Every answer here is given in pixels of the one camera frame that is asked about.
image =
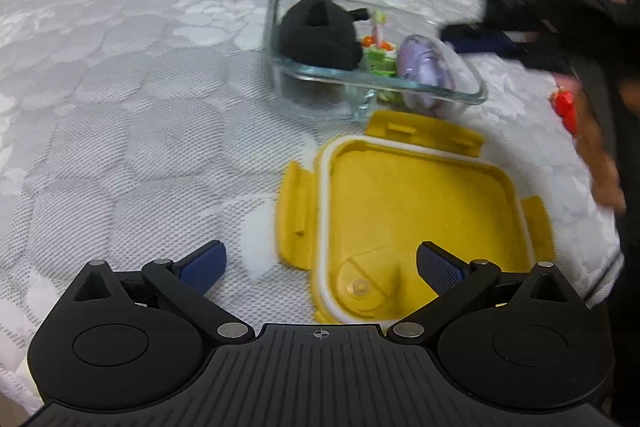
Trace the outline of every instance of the quilted fabric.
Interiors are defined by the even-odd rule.
[[[482,0],[373,0],[433,23]],[[309,323],[307,274],[278,263],[274,202],[285,165],[310,166],[356,124],[284,116],[258,50],[267,0],[2,0],[0,391],[29,410],[24,357],[90,259],[138,269],[226,243],[210,293],[260,328]],[[490,98],[462,123],[485,156],[542,195],[561,268],[587,291],[615,254],[610,216],[546,100],[545,74],[478,57]],[[602,298],[607,285],[596,296]]]

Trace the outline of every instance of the shiny purple object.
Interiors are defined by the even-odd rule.
[[[410,35],[398,48],[398,76],[434,87],[450,87],[451,77],[435,42],[422,35]],[[437,100],[428,94],[403,93],[410,109],[432,108]]]

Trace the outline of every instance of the red object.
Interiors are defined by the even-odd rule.
[[[571,91],[558,90],[551,95],[551,107],[562,118],[564,128],[572,135],[578,134],[578,125],[575,118],[574,95]]]

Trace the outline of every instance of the yellow lid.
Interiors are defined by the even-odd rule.
[[[481,146],[453,124],[381,111],[366,136],[331,140],[316,174],[289,165],[276,240],[284,261],[312,270],[319,320],[385,325],[433,299],[415,266],[422,241],[504,271],[552,257],[542,201],[524,213],[509,177],[476,157]]]

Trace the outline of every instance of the black toy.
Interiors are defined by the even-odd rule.
[[[418,272],[441,295],[386,336],[268,324],[257,338],[175,267],[82,268],[29,348],[45,405],[27,425],[614,425],[597,409],[609,343],[553,263],[502,273],[423,243]]]
[[[368,19],[366,9],[347,12],[332,0],[302,0],[280,22],[278,49],[300,64],[355,70],[362,47],[353,23]]]

